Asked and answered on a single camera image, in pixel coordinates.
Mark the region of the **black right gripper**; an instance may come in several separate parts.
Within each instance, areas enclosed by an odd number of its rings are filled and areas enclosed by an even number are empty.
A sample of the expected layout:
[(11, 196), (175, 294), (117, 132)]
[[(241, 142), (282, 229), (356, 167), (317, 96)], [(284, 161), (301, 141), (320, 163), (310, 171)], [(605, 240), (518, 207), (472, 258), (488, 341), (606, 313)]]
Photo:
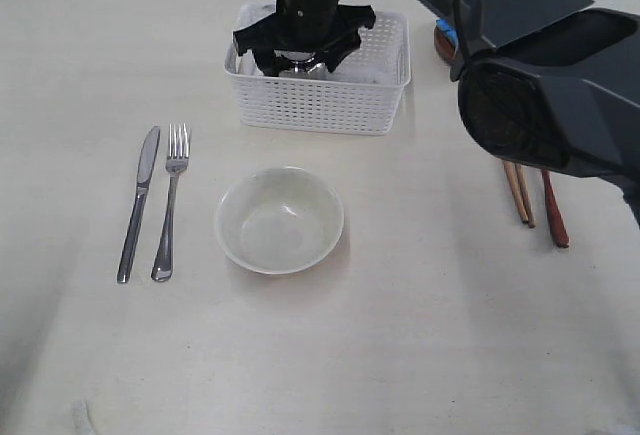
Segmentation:
[(316, 54), (329, 72), (361, 46), (359, 30), (376, 23), (373, 8), (340, 0), (276, 0), (275, 12), (233, 32), (238, 55), (250, 52), (258, 69), (277, 77), (283, 69), (276, 51)]

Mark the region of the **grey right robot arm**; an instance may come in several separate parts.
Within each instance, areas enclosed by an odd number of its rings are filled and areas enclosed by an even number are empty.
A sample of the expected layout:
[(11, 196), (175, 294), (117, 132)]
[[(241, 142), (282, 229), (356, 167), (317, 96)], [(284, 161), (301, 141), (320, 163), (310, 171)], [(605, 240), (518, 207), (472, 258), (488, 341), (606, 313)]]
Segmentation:
[[(639, 208), (639, 19), (593, 0), (417, 0), (455, 31), (462, 122), (499, 159), (617, 186)], [(376, 17), (340, 0), (276, 0), (238, 30), (270, 77), (334, 71)]]

